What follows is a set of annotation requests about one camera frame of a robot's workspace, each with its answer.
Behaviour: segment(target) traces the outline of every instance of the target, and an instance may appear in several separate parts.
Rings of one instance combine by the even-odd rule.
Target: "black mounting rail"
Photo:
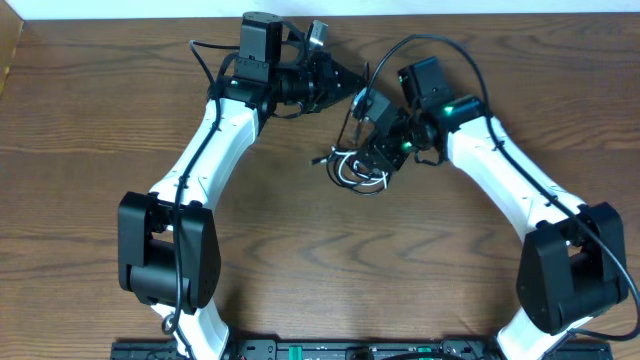
[[[229,342],[222,360],[382,360],[410,352],[423,352],[420,360],[431,360],[429,353],[449,353],[468,360],[503,360],[494,342],[487,338],[449,338],[424,342],[318,342],[273,339]],[[111,346],[111,360],[183,360],[176,342],[127,343]],[[545,360],[613,360],[609,344],[568,342]]]

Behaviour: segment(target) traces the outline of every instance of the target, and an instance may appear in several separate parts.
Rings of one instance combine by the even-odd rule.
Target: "black cable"
[[[446,354],[446,353],[437,353],[437,352],[423,353],[423,352],[417,352],[417,351],[406,353],[406,354],[389,356],[389,357],[383,358],[382,360],[413,360],[413,359],[424,359],[424,358],[443,359],[443,360],[464,360],[459,356]]]
[[[181,227],[180,203],[182,201],[182,193],[186,188],[186,181],[189,178],[189,173],[191,173],[191,169],[195,166],[196,162],[198,161],[198,158],[200,157],[204,149],[209,144],[209,141],[213,137],[213,134],[218,130],[218,126],[220,125],[220,119],[221,119],[220,94],[215,88],[216,82],[213,80],[211,71],[209,71],[209,68],[207,67],[207,64],[204,62],[204,60],[202,60],[202,57],[196,50],[195,45],[206,47],[206,48],[212,48],[212,49],[237,49],[238,48],[237,46],[214,45],[214,44],[207,44],[207,43],[203,43],[195,40],[191,40],[189,42],[189,48],[191,49],[191,52],[200,63],[200,66],[202,66],[202,70],[207,75],[207,79],[209,79],[210,86],[212,87],[211,94],[213,95],[213,98],[215,101],[216,118],[211,126],[211,129],[205,136],[204,140],[202,141],[202,143],[200,144],[196,152],[191,157],[191,160],[189,160],[189,163],[187,164],[184,171],[182,172],[182,176],[180,176],[180,178],[178,179],[176,197],[173,203],[173,247],[174,247],[175,261],[176,261],[176,306],[175,306],[174,312],[172,314],[165,316],[165,318],[162,320],[162,332],[165,335],[171,335],[177,331],[177,335],[180,338],[180,341],[182,341],[182,343],[185,345],[185,347],[187,348],[187,351],[189,352],[189,356],[192,359],[195,359],[195,357],[193,356],[193,353],[191,351],[191,345],[189,344],[186,337],[182,333],[182,330],[180,330],[180,327],[179,327],[180,315],[182,314],[182,303],[183,303],[182,298],[184,296],[183,294],[184,284],[182,279],[182,252],[180,248],[180,227]]]
[[[180,339],[180,341],[182,341],[182,343],[184,344],[184,348],[187,351],[187,354],[189,354],[189,358],[195,360],[196,356],[193,354],[193,348],[191,347],[191,344],[189,344],[189,342],[187,341],[187,337],[184,336],[182,329],[177,328],[176,334],[178,334],[178,339]]]
[[[482,91],[482,97],[483,97],[484,108],[485,108],[484,117],[487,123],[487,129],[489,131],[489,134],[491,136],[493,143],[496,146],[496,149],[500,151],[500,153],[507,160],[507,162],[509,162],[509,164],[511,164],[511,166],[513,166],[516,169],[516,171],[518,171],[518,173],[520,173],[520,175],[522,175],[522,177],[524,177],[537,191],[539,191],[540,194],[544,196],[549,201],[550,204],[553,204],[556,208],[562,211],[568,218],[573,220],[580,227],[580,229],[584,231],[600,247],[600,249],[602,249],[602,251],[604,251],[604,253],[614,263],[614,265],[616,266],[616,268],[624,278],[625,282],[629,286],[629,291],[631,292],[631,296],[633,297],[633,300],[636,306],[636,325],[631,332],[629,332],[626,335],[608,335],[608,334],[602,334],[602,333],[593,332],[593,331],[584,330],[584,329],[572,329],[572,330],[569,330],[569,332],[573,334],[586,335],[596,339],[607,340],[607,341],[628,341],[636,338],[638,334],[640,334],[640,295],[638,294],[638,288],[636,287],[636,284],[633,281],[633,278],[631,277],[629,272],[625,269],[625,267],[620,263],[620,261],[616,258],[616,256],[611,252],[609,247],[607,247],[606,244],[602,242],[600,237],[595,232],[593,232],[587,224],[585,224],[582,220],[580,220],[571,210],[569,210],[566,206],[560,203],[556,196],[551,195],[542,185],[540,185],[504,149],[504,142],[500,141],[496,136],[495,131],[493,129],[493,124],[491,122],[493,113],[491,112],[491,106],[489,102],[489,92],[487,91],[487,86],[486,86],[486,83],[484,82],[484,78],[482,77],[482,74],[476,62],[460,44],[456,43],[455,41],[445,36],[433,35],[433,34],[413,34],[405,38],[404,40],[400,41],[398,44],[396,44],[396,46],[394,46],[391,50],[389,50],[389,52],[380,61],[380,64],[378,64],[378,67],[373,73],[373,77],[371,78],[371,81],[367,86],[367,90],[363,95],[363,99],[359,102],[360,106],[357,111],[359,112],[364,111],[364,107],[366,106],[367,98],[369,96],[369,92],[371,91],[373,83],[375,82],[378,74],[380,73],[380,70],[382,69],[384,64],[387,62],[387,60],[396,51],[398,51],[398,49],[400,49],[403,45],[405,45],[406,43],[408,43],[413,39],[430,39],[430,40],[443,42],[451,46],[452,48],[454,48],[456,51],[458,51],[458,53],[460,53],[460,55],[462,55],[467,60],[467,62],[469,63],[469,65],[471,65],[473,72],[475,73],[478,79],[478,83],[480,84],[480,89]]]

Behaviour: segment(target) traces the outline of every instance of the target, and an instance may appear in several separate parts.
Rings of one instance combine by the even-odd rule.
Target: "wood grain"
[[[354,70],[410,33],[468,44],[514,141],[569,191],[620,212],[640,278],[639,15],[322,20],[329,49]],[[160,318],[118,286],[116,208],[166,173],[200,123],[206,78],[187,40],[236,44],[239,28],[26,24],[0,101],[0,357],[105,358],[115,339],[160,337]],[[477,91],[466,64],[421,42],[378,85],[401,101],[395,69],[433,54],[460,92]],[[217,67],[223,53],[204,56]],[[283,338],[495,333],[518,307],[515,232],[449,165],[407,164],[374,198],[333,186],[308,163],[334,141],[346,107],[271,119],[240,160],[215,214],[223,318]],[[631,305],[590,327],[627,331]],[[638,344],[613,344],[616,358],[638,358]]]

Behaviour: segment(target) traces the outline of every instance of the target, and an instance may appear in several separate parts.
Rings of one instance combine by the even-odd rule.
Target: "robotic arm link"
[[[282,41],[285,26],[290,32]],[[326,164],[334,183],[374,194],[389,186],[392,174],[411,153],[416,162],[428,165],[449,161],[480,185],[523,242],[516,286],[522,308],[498,333],[497,350],[483,355],[487,359],[541,359],[557,350],[574,329],[625,300],[629,285],[635,299],[635,286],[620,272],[626,261],[617,212],[607,203],[587,206],[545,175],[490,113],[484,83],[484,102],[474,96],[456,99],[437,58],[410,65],[398,72],[409,114],[372,87],[390,55],[365,84],[363,77],[323,51],[326,34],[326,24],[319,21],[302,33],[278,16],[246,13],[239,51],[227,57],[215,81],[194,51],[212,81],[202,123],[176,164],[148,194],[129,192],[120,203],[120,286],[165,319],[177,320],[170,325],[177,328],[174,336],[181,354],[214,360],[229,354],[229,327],[212,298],[221,270],[213,213],[239,158],[267,119],[278,116],[277,103],[297,104],[297,114],[284,116],[293,118],[320,112],[354,93],[351,115],[359,124],[371,123],[373,130],[360,145],[355,134],[356,148],[337,144],[318,161]],[[284,45],[298,48],[294,61],[280,61]],[[231,63],[234,75],[225,76]],[[211,134],[214,141],[208,141]],[[437,161],[420,158],[429,149],[438,153]],[[512,161],[505,159],[505,152]],[[374,191],[357,190],[364,187]],[[571,216],[552,206],[556,203]],[[576,218],[592,233],[577,226]],[[176,229],[174,243],[179,240],[179,246],[153,238],[153,233]],[[615,258],[590,241],[593,233]],[[570,257],[569,245],[580,247],[580,253]],[[176,311],[180,313],[173,318]]]

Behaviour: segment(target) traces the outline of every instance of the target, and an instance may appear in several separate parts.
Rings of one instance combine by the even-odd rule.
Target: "white arm segment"
[[[497,118],[492,119],[496,136],[504,141],[504,149],[549,193],[578,213],[584,202],[553,182],[507,136]],[[489,195],[509,219],[521,241],[536,229],[542,220],[556,223],[567,216],[545,199],[495,148],[484,117],[466,122],[460,130],[449,134],[449,160],[466,172]],[[582,326],[587,317],[573,323],[569,329]],[[520,308],[509,325],[498,333],[498,344],[509,360],[538,360],[559,341],[565,332],[551,336],[540,331]]]
[[[256,140],[259,130],[257,111],[245,107],[243,102],[221,99],[220,105],[222,117],[218,131],[191,170],[181,202],[188,204],[196,200],[213,211],[231,171],[244,151]],[[150,192],[158,192],[160,200],[170,202],[175,200],[178,179],[211,129],[215,118],[215,102],[211,100],[207,103],[200,128],[178,162],[160,182],[151,188]],[[162,304],[153,305],[151,308],[162,317],[175,310],[172,306]],[[220,359],[229,338],[229,327],[220,319],[213,298],[207,306],[198,309],[193,315],[182,312],[180,329],[189,341],[197,359]],[[178,341],[178,351],[186,356],[184,344],[178,339],[177,334],[174,336]]]
[[[249,145],[256,141],[259,129],[257,111],[247,108],[243,102],[220,99],[220,106],[222,117],[218,131],[191,169],[182,195],[182,204],[189,204],[192,200],[196,200],[214,212],[231,171]],[[215,119],[215,102],[210,100],[207,103],[202,124],[182,156],[169,173],[153,185],[149,192],[157,192],[160,200],[170,202],[175,200],[178,179],[207,136]]]

